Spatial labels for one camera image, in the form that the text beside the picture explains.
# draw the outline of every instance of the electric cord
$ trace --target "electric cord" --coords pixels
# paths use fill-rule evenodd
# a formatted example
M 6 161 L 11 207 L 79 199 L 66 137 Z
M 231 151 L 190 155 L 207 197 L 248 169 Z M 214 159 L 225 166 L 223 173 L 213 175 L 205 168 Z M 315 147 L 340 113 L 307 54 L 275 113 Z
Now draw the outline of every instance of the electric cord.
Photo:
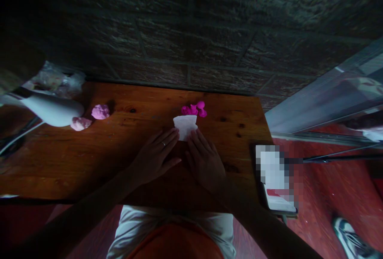
M 8 142 L 8 144 L 5 145 L 5 147 L 3 147 L 1 150 L 0 150 L 0 156 L 1 154 L 8 148 L 10 147 L 14 142 L 16 142 L 17 140 L 19 140 L 20 138 L 22 138 L 24 135 L 30 133 L 32 130 L 38 128 L 40 125 L 43 125 L 45 122 L 42 121 L 40 122 L 38 125 L 35 125 L 34 127 L 28 129 L 27 131 L 23 132 L 22 134 L 20 134 L 19 136 L 15 137 L 14 139 L 12 139 L 10 142 Z

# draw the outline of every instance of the shoe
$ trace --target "shoe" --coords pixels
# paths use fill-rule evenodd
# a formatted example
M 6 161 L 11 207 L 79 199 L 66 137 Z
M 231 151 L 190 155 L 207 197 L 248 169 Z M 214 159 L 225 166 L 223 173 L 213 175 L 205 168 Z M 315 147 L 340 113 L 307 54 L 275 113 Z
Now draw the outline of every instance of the shoe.
M 348 259 L 383 259 L 383 254 L 367 245 L 346 219 L 335 218 L 332 226 Z

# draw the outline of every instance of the dark stone wall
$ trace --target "dark stone wall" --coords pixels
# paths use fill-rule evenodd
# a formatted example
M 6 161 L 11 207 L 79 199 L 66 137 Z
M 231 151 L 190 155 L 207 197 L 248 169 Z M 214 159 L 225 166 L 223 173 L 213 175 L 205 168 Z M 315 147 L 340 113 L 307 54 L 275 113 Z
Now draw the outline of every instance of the dark stone wall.
M 2 25 L 89 79 L 273 108 L 383 34 L 383 0 L 9 0 Z

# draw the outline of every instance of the floor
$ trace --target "floor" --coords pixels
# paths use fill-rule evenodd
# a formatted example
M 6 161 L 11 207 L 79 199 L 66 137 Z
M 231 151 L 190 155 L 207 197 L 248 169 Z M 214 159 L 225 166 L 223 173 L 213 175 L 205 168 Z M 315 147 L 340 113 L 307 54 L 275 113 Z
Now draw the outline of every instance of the floor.
M 274 139 L 274 143 L 283 146 L 289 157 L 296 158 L 350 148 L 283 139 Z M 383 202 L 370 179 L 366 162 L 296 165 L 294 189 L 299 196 L 300 210 L 298 219 L 288 220 L 288 226 L 323 258 L 346 259 L 331 227 L 334 214 L 347 218 L 365 241 L 383 252 Z M 1 250 L 22 242 L 68 207 L 0 206 Z M 105 258 L 118 225 L 120 210 L 121 206 L 116 206 L 68 258 Z M 234 234 L 238 259 L 266 258 L 237 220 L 234 222 Z

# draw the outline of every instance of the right hand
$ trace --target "right hand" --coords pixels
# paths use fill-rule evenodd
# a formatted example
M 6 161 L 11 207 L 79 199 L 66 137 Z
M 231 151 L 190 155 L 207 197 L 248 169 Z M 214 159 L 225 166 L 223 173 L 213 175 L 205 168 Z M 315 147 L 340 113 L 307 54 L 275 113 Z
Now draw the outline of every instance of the right hand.
M 188 138 L 190 152 L 186 151 L 191 172 L 197 181 L 216 194 L 226 179 L 225 168 L 214 144 L 207 141 L 199 129 Z

